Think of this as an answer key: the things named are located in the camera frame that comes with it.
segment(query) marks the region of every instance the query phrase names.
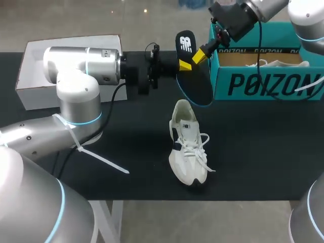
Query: shoe insole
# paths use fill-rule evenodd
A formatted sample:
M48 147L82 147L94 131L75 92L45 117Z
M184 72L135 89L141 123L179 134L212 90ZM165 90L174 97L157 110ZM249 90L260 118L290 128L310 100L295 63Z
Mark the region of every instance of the shoe insole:
M177 59L191 64L190 71L178 71L177 82L180 89L191 102L205 106L213 102L214 93L210 82L208 62L196 65L192 57L197 51L196 39L190 30L176 36Z

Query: black tablecloth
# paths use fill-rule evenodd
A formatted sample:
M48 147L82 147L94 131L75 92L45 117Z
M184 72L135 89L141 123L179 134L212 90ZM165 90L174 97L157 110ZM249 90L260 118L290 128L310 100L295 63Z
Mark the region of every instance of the black tablecloth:
M24 110L15 92L21 58L21 53L0 54L0 127L58 112ZM203 189L187 188L168 162L169 120L177 100L184 98L178 85L161 78L149 96L138 96L136 88L127 92L127 101L115 103L103 137L87 147L130 174L76 152L62 181L87 199L296 200L324 171L324 102L215 101L193 109L200 131L211 137L205 149L208 166L217 172L208 174ZM105 116L109 103L102 108ZM37 163L49 171L53 161L51 155Z

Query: black cable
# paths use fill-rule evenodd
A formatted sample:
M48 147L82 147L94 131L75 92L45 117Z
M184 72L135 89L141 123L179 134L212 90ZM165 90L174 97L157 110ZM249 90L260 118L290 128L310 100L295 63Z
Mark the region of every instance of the black cable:
M109 123L109 120L110 120L110 117L111 117L112 108L113 108L113 104L114 104L114 101L115 101L115 96L116 96L116 94L117 94L117 91L118 91L122 86L124 86L124 85L126 85L126 83L123 83L123 84L118 85L117 88L115 89L115 91L113 92L113 95L112 95L112 98L111 98L111 102L110 102L110 110L109 110L109 113L108 113L108 116L107 116L105 122L102 124L102 126L99 128L99 130L98 130L97 132L95 132L94 134L92 134L92 135L90 135L90 136L88 136L88 137L82 139L82 140L80 141L80 144L84 144L84 143L88 142L89 140L95 138L96 136L98 136L99 134L101 134L101 133L103 132L103 130L105 129L105 127L106 127L106 126L108 125L108 123ZM65 166L66 166L68 160L70 159L70 157L71 157L71 156L73 155L73 153L76 151L76 149L77 149L77 146L73 147L73 148L69 151L69 153L67 154L67 156L65 157L65 160L64 160L64 162L63 162L62 168L61 168L61 170L60 170L60 173L59 173L57 179L61 179L62 174L63 174L63 171L64 171L64 168L65 168Z
M144 51L144 58L145 58L145 61L147 61L147 58L146 58L146 50L147 50L147 48L148 48L150 45L152 45L152 44L157 45L157 43L155 43L155 42L151 42L150 44L148 44L148 45L146 46L145 51Z
M276 97L273 93L269 92L269 90L267 89L267 87L265 86L265 84L262 81L262 76L261 76L261 73L260 73L260 53L261 53L261 43L262 43L262 23L261 23L260 20L259 20L259 27L260 27L260 38L259 38L259 46L258 46L257 70L258 70L258 76L259 76L260 84L261 84L262 88L266 91L266 93L268 95L270 95L273 99L275 99L277 101L280 101L280 102L281 101L286 101L284 99ZM313 94L311 94L310 96L307 96L307 97L305 97L303 99L297 100L297 101L305 101L305 100L309 100L309 99L313 98L315 95L317 95L321 91L323 86L324 86L324 82L321 84L321 86Z
M59 160L59 156L60 156L60 151L58 151L55 155L55 159L54 159L54 163L53 163L53 167L52 167L52 171L51 171L51 175L53 176L54 175L54 172L55 172L55 168L56 168L56 165L57 165L57 162Z

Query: white table leg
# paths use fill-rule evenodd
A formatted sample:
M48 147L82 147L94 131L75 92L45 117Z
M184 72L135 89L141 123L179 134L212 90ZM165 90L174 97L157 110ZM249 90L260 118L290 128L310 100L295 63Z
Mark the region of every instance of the white table leg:
M106 201L89 201L98 223L99 231L106 243L120 243L120 230L117 231L115 222L109 212Z
M115 229L119 237L122 230L123 207L124 201L115 200L112 202L111 217L115 224Z

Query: white box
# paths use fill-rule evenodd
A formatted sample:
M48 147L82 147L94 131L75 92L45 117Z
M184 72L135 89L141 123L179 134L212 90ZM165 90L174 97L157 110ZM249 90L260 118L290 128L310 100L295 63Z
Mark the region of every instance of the white box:
M58 107L56 85L48 82L43 72L43 55L48 47L93 47L117 49L122 55L118 35L97 35L59 39L39 40L27 44L21 63L16 92L26 110ZM101 102L111 101L117 86L101 85ZM127 100L126 87L121 87L115 100Z

